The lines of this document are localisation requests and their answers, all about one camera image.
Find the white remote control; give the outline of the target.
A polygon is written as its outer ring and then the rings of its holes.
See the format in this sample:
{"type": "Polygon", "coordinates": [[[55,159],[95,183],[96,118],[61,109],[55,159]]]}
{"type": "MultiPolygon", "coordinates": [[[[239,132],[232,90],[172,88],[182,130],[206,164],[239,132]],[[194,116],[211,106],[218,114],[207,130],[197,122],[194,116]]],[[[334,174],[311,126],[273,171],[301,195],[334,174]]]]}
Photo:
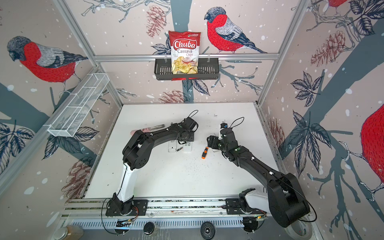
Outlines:
{"type": "Polygon", "coordinates": [[[177,151],[177,141],[172,140],[168,142],[168,152],[175,153],[177,151]]]}
{"type": "Polygon", "coordinates": [[[183,152],[184,153],[191,153],[192,152],[192,142],[186,142],[183,145],[183,152]]]}

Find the orange black screwdriver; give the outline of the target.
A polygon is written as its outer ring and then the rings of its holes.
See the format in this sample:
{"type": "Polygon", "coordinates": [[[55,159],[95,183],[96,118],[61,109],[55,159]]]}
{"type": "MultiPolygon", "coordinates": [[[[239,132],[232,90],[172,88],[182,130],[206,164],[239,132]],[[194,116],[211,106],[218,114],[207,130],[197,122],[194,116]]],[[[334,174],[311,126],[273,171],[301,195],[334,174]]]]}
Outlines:
{"type": "Polygon", "coordinates": [[[209,147],[206,147],[205,150],[202,153],[202,159],[205,159],[208,154],[209,147]]]}

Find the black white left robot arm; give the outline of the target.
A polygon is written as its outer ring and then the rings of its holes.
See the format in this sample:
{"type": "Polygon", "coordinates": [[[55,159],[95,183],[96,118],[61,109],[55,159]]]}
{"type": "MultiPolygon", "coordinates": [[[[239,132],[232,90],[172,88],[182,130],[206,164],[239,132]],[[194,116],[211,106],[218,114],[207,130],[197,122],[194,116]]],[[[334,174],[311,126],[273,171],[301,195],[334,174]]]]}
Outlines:
{"type": "Polygon", "coordinates": [[[180,123],[154,132],[136,131],[123,149],[123,171],[118,190],[113,194],[110,203],[117,207],[121,215],[127,215],[133,208],[134,187],[138,169],[143,168],[149,161],[154,147],[177,141],[181,144],[194,141],[195,131],[199,124],[191,117],[180,123]]]}

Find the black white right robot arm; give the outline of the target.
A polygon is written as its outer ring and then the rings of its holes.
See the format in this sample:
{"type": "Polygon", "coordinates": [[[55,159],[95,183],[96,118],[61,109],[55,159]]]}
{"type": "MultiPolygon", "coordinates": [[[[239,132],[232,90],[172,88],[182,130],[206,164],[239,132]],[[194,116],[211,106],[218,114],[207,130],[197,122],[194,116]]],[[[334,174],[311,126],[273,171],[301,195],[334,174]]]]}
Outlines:
{"type": "Polygon", "coordinates": [[[246,170],[266,188],[270,213],[280,226],[286,228],[310,213],[310,204],[298,179],[290,173],[272,169],[249,149],[240,146],[232,128],[221,129],[218,137],[209,136],[207,145],[220,150],[226,159],[246,170]]]}

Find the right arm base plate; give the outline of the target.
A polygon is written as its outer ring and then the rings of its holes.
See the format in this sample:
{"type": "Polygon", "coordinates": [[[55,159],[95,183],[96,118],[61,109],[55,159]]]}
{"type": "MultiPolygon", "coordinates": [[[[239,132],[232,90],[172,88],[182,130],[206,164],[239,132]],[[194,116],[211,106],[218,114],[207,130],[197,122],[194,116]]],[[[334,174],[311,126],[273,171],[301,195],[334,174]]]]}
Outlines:
{"type": "Polygon", "coordinates": [[[266,215],[267,213],[251,208],[245,199],[225,199],[225,204],[221,206],[227,211],[228,215],[266,215]]]}

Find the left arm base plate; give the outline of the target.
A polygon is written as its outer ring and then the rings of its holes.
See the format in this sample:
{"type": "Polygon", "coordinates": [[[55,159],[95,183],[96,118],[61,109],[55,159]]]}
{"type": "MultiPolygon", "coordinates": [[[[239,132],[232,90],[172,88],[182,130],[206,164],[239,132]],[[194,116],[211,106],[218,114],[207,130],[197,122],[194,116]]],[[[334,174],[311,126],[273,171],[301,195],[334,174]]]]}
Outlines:
{"type": "Polygon", "coordinates": [[[148,200],[109,200],[105,207],[107,217],[120,216],[145,216],[148,207],[148,200]]]}

